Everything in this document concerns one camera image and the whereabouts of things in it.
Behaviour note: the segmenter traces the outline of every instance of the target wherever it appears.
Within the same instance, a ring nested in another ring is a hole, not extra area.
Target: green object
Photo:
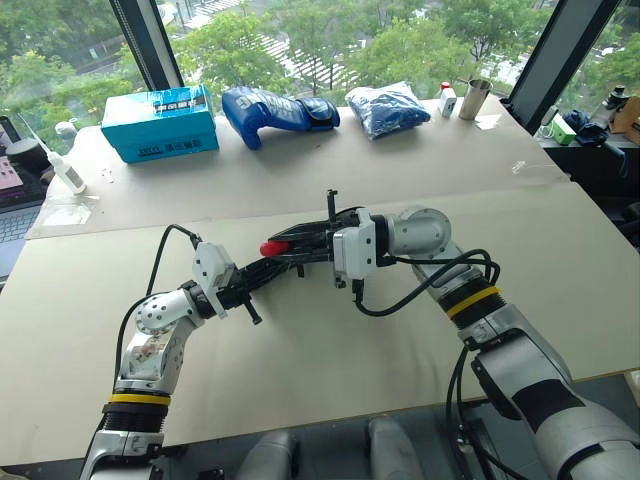
[[[567,122],[559,114],[556,114],[551,120],[551,134],[560,145],[569,145],[576,138],[576,132],[567,125]]]

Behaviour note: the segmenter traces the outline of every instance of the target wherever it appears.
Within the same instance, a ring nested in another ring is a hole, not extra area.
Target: red object
[[[263,257],[273,257],[289,250],[289,242],[270,240],[260,245],[260,253]]]

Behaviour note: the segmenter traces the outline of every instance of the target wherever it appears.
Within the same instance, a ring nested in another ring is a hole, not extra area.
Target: desk
[[[86,200],[93,213],[84,225],[43,226],[45,205],[29,235],[307,212],[324,208],[327,188],[340,191],[341,205],[370,205],[568,181],[496,97],[489,96],[480,111],[500,115],[490,130],[455,112],[442,118],[437,101],[425,105],[431,121],[373,142],[342,108],[340,127],[329,132],[261,129],[258,151],[216,117],[220,151],[133,165],[120,160],[98,127],[85,128],[70,158],[88,185],[84,195],[99,197]],[[54,180],[47,203],[68,198]]]
[[[640,261],[575,184],[422,198],[451,218],[454,238],[502,265],[504,297],[563,355],[575,378],[640,365]],[[238,265],[269,234],[324,211],[188,225]],[[79,457],[113,374],[121,316],[144,292],[162,229],[31,240],[0,297],[0,465]],[[157,289],[191,278],[192,251],[167,244]],[[388,306],[415,287],[406,265],[376,272],[366,304]],[[189,339],[166,422],[179,444],[443,402],[460,342],[427,295],[397,314],[359,314],[328,265],[294,272]],[[469,369],[464,396],[481,394]]]

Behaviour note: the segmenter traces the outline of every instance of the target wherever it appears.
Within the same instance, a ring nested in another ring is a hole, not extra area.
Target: white container
[[[453,88],[447,87],[442,89],[442,92],[440,92],[440,104],[438,105],[438,110],[440,110],[443,117],[451,116],[457,100],[458,97],[456,96],[456,92],[453,91]]]
[[[49,151],[47,153],[47,160],[49,160],[49,163],[53,165],[53,170],[56,172],[56,175],[67,187],[69,187],[69,190],[74,194],[84,192],[87,185],[82,181],[78,172],[64,161],[62,156],[56,152]]]

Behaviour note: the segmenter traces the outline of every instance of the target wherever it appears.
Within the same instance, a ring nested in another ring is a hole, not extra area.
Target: laptop keyboard
[[[5,215],[0,218],[0,243],[24,238],[27,230],[33,225],[38,216],[37,211]]]

